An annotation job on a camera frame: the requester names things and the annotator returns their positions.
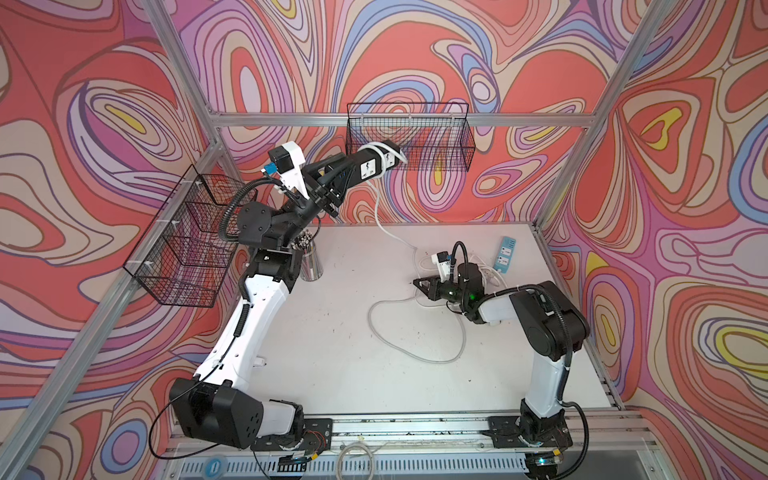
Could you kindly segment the black power strip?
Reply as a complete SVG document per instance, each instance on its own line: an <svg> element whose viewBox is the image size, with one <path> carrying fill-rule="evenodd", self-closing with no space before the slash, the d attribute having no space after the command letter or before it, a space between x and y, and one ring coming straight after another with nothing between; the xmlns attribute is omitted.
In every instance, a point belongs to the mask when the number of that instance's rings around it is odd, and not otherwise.
<svg viewBox="0 0 768 480"><path fill-rule="evenodd" d="M369 142L362 145L357 149L357 153L371 153L373 155L372 160L365 160L363 162L363 165L361 166L361 178L364 181L373 181L374 179L382 178L386 174L386 172L390 170L391 167L395 166L395 163L394 163L395 160L398 160L402 164L408 163L408 159L405 157L403 153L401 153L399 150L396 150L394 147L391 147L385 144L384 142L379 142L379 141L373 141L373 142ZM385 235L405 245L411 250L411 254L412 254L411 259L412 259L414 270L416 273L419 273L420 270L416 261L417 253L419 249L415 245L408 242L407 240L393 234L383 226L379 218L379 206L380 206L382 194L376 186L373 186L373 191L374 191L374 220L375 220L376 226ZM466 345L467 345L466 328L463 326L463 324L460 321L458 321L459 328L461 331L461 343L459 346L459 350L456 354L454 354L449 359L430 359L430 358L417 355L416 353L413 353L389 341L378 331L378 329L375 326L374 318L373 318L373 314L375 313L375 310L377 307L383 306L383 305L389 305L389 304L403 304L412 300L416 300L416 294L412 294L410 297L403 298L403 299L380 300L380 301L374 302L369 307L366 314L367 325L372 335L377 340L379 340L384 346L392 350L395 350L422 364L450 365L457 362L464 354Z"/></svg>

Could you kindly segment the blue power strip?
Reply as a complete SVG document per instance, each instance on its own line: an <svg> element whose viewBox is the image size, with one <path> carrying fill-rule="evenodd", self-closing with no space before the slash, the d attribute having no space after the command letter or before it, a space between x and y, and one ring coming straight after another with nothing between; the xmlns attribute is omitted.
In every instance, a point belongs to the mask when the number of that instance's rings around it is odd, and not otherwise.
<svg viewBox="0 0 768 480"><path fill-rule="evenodd" d="M447 251L455 258L454 281L459 279L470 280L473 278L482 278L483 280L483 296L472 308L478 306L479 301L488 294L488 288L506 288L508 286L505 279L505 274L509 270L515 246L516 241L514 239L510 237L503 237L496 258L492 265L484 263L479 257L471 256L466 245L462 241L456 241L451 250ZM432 278L436 276L438 276L437 271L435 274L420 278ZM449 307L454 306L459 309L457 305L448 303L447 301L445 302Z"/></svg>

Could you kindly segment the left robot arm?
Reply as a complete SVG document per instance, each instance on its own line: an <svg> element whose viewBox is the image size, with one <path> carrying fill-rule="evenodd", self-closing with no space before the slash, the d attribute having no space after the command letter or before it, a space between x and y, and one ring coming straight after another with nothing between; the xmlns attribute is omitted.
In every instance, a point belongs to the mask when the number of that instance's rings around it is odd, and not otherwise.
<svg viewBox="0 0 768 480"><path fill-rule="evenodd" d="M242 185L219 218L217 235L245 246L249 265L238 279L239 298L219 340L189 379L170 388L167 409L183 435L209 448L250 449L261 439L302 442L304 411L288 400L250 395L258 351L300 276L300 238L322 211L338 213L348 191L386 171L371 152L337 154L302 165L289 145L270 151L265 175Z"/></svg>

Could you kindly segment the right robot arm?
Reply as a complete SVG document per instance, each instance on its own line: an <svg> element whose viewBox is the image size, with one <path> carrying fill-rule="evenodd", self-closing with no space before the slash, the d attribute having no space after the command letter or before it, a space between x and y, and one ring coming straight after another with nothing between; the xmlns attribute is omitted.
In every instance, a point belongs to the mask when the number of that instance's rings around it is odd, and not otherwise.
<svg viewBox="0 0 768 480"><path fill-rule="evenodd" d="M463 242L432 256L437 272L414 279L426 299L446 302L477 325L516 322L533 350L531 381L519 413L488 419L483 434L496 448L543 449L546 458L573 445L566 410L583 408L565 399L573 357L590 336L580 311L551 281L486 290L481 267L470 260Z"/></svg>

